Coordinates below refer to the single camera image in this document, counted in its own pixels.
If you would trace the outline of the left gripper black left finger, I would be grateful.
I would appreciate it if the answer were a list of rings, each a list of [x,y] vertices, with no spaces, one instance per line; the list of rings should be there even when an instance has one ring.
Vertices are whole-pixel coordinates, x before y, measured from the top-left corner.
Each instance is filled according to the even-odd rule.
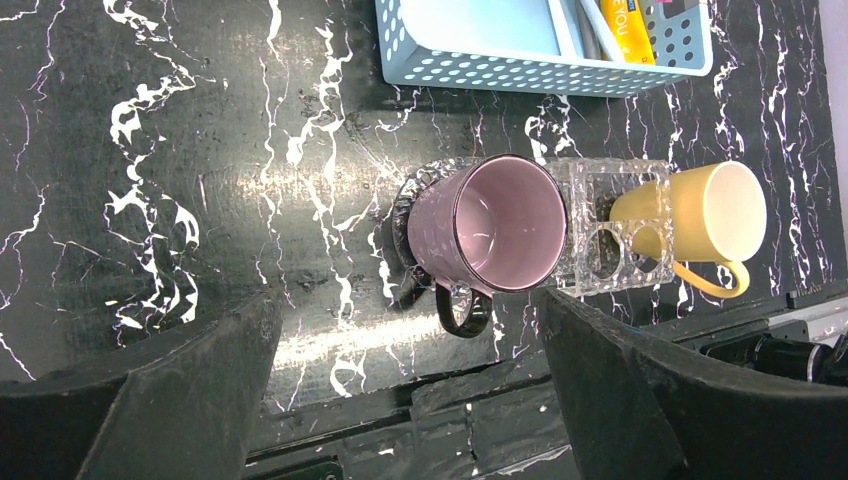
[[[1,385],[5,479],[236,479],[283,323],[261,291],[237,305]]]

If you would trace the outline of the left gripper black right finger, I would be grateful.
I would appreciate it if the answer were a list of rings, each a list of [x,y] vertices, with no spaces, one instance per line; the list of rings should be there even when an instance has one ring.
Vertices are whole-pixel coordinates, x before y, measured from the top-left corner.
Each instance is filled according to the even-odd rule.
[[[542,289],[540,335],[584,479],[843,479],[847,391],[758,373]]]

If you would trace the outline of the clear plastic tray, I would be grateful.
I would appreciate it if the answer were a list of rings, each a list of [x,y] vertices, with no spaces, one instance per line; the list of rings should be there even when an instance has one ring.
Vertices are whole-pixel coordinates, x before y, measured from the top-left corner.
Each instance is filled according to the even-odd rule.
[[[388,244],[385,255],[400,288],[398,298],[415,297],[433,284],[417,264],[407,238],[414,201],[436,182],[481,161],[479,157],[435,160],[411,173],[400,187],[382,223]],[[540,163],[558,182],[568,212],[565,249],[547,285],[583,297],[653,287],[674,279],[666,163],[577,157],[543,158]],[[614,202],[647,183],[658,188],[659,206],[641,220],[612,219]]]

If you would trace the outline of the yellow mug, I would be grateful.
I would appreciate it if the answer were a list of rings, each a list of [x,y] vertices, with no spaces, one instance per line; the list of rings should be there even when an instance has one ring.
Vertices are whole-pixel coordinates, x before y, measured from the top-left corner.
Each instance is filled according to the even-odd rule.
[[[675,275],[713,297],[743,295],[750,285],[744,262],[759,251],[767,230],[765,195],[756,175],[740,162],[725,161],[672,174],[667,192]],[[704,279],[686,262],[726,268],[733,286]]]

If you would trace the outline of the purple mug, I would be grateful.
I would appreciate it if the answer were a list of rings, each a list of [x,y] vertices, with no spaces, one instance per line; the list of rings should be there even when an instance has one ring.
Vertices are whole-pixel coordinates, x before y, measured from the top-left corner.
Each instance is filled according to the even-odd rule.
[[[491,320],[495,295],[544,283],[564,251],[567,220],[558,182],[519,156],[488,158],[425,188],[406,233],[435,284],[442,327],[474,338]]]

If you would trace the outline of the light blue plastic basket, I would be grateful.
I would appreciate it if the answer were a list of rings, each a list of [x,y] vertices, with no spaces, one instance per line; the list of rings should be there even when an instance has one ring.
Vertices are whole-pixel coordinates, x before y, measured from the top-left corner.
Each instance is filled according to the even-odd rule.
[[[713,65],[705,1],[639,1],[655,65],[588,59],[579,1],[377,1],[386,82],[624,98]]]

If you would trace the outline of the yellow toothpaste tube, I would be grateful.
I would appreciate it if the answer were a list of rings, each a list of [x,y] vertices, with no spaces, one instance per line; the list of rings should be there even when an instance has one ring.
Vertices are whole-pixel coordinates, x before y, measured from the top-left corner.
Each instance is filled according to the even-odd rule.
[[[601,0],[601,13],[627,63],[655,65],[648,29],[638,0]]]

